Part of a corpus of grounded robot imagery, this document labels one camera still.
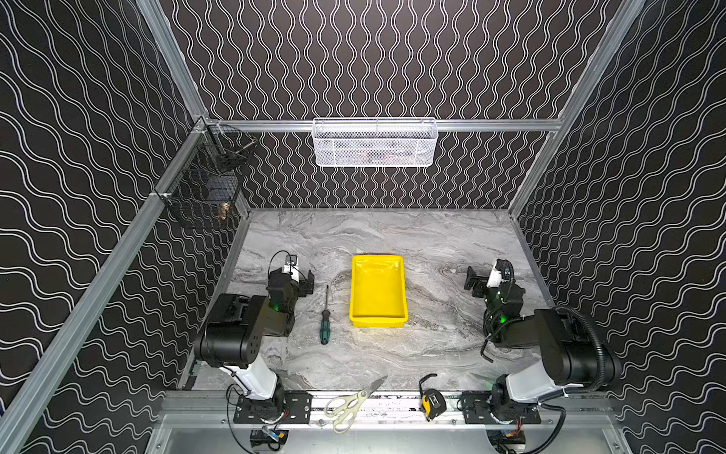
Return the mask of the green handled screwdriver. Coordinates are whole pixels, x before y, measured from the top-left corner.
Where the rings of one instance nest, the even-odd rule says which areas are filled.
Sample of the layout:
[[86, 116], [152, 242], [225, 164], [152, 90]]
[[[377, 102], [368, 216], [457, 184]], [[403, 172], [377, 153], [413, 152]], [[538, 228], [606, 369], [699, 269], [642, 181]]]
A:
[[330, 311], [328, 308], [328, 298], [329, 298], [329, 287], [326, 287], [325, 288], [324, 308], [323, 308], [323, 312], [321, 312], [321, 326], [320, 326], [320, 342], [322, 345], [329, 344], [330, 338], [331, 338]]

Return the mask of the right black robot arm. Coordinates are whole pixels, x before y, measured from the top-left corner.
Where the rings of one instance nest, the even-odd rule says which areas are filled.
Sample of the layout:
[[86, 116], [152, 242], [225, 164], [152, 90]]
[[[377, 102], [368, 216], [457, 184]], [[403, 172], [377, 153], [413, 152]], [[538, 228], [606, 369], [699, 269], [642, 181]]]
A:
[[503, 424], [521, 420], [552, 399], [598, 392], [620, 379], [622, 362], [589, 316], [570, 306], [522, 314], [526, 290], [516, 283], [510, 261], [497, 259], [487, 276], [469, 266], [463, 289], [485, 304], [482, 359], [493, 362], [486, 352], [490, 345], [540, 351], [535, 363], [495, 380], [487, 400], [494, 420]]

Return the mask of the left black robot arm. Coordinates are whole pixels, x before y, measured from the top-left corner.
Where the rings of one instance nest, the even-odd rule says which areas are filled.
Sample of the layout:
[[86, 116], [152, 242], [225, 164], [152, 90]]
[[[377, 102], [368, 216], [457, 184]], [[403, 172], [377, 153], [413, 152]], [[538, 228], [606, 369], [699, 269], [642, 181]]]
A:
[[278, 374], [261, 357], [265, 337], [287, 338], [296, 322], [296, 306], [315, 287], [313, 272], [303, 274], [298, 257], [285, 250], [282, 267], [268, 269], [265, 295], [222, 293], [215, 300], [195, 340], [195, 356], [227, 373], [253, 416], [264, 423], [285, 418], [285, 390]]

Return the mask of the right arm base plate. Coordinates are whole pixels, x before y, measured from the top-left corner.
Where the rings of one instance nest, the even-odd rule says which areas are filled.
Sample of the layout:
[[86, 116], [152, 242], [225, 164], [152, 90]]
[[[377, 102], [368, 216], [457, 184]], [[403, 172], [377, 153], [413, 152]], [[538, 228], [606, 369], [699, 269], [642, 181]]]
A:
[[457, 402], [466, 425], [539, 425], [542, 420], [534, 404], [502, 401], [491, 392], [464, 392]]

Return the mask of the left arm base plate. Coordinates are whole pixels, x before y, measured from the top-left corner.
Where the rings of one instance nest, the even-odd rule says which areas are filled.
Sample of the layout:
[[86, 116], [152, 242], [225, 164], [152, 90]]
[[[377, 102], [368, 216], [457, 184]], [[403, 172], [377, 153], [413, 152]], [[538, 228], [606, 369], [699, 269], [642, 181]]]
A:
[[238, 425], [304, 425], [310, 421], [313, 395], [289, 391], [267, 400], [240, 397], [233, 422]]

